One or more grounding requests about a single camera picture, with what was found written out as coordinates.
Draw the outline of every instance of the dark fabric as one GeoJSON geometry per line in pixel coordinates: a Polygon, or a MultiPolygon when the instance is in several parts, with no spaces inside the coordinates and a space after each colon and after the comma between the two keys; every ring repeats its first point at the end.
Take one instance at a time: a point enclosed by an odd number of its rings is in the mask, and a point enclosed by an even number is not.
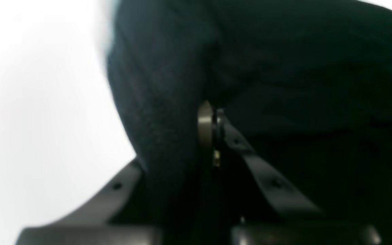
{"type": "Polygon", "coordinates": [[[364,217],[392,227],[392,11],[122,0],[114,32],[109,82],[157,222],[198,168],[196,112],[209,99],[323,206],[350,217],[370,207],[364,217]]]}

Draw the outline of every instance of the black cloth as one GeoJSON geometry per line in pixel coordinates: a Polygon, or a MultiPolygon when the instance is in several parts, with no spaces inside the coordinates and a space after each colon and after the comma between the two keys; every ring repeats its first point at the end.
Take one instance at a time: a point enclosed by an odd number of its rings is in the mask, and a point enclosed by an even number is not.
{"type": "Polygon", "coordinates": [[[199,167],[196,112],[208,99],[317,204],[392,237],[392,11],[122,0],[114,32],[109,83],[157,222],[199,167]]]}

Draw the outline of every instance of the white background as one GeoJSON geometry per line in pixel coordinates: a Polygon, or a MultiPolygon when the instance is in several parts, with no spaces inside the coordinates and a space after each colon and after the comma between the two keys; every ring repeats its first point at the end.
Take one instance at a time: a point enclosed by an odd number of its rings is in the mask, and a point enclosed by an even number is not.
{"type": "Polygon", "coordinates": [[[99,3],[0,0],[0,245],[73,211],[135,156],[104,73],[112,12],[99,3]]]}

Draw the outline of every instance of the screw hole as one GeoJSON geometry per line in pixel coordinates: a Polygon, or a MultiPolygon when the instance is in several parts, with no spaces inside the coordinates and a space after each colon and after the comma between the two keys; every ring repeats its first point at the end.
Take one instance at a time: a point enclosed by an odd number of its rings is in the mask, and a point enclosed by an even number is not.
{"type": "Polygon", "coordinates": [[[272,185],[277,188],[277,189],[281,189],[282,188],[282,180],[280,179],[274,179],[272,181],[272,185]]]}
{"type": "Polygon", "coordinates": [[[116,190],[118,190],[118,189],[120,189],[120,188],[122,188],[122,184],[121,183],[115,183],[114,185],[113,185],[113,189],[116,191],[116,190]]]}

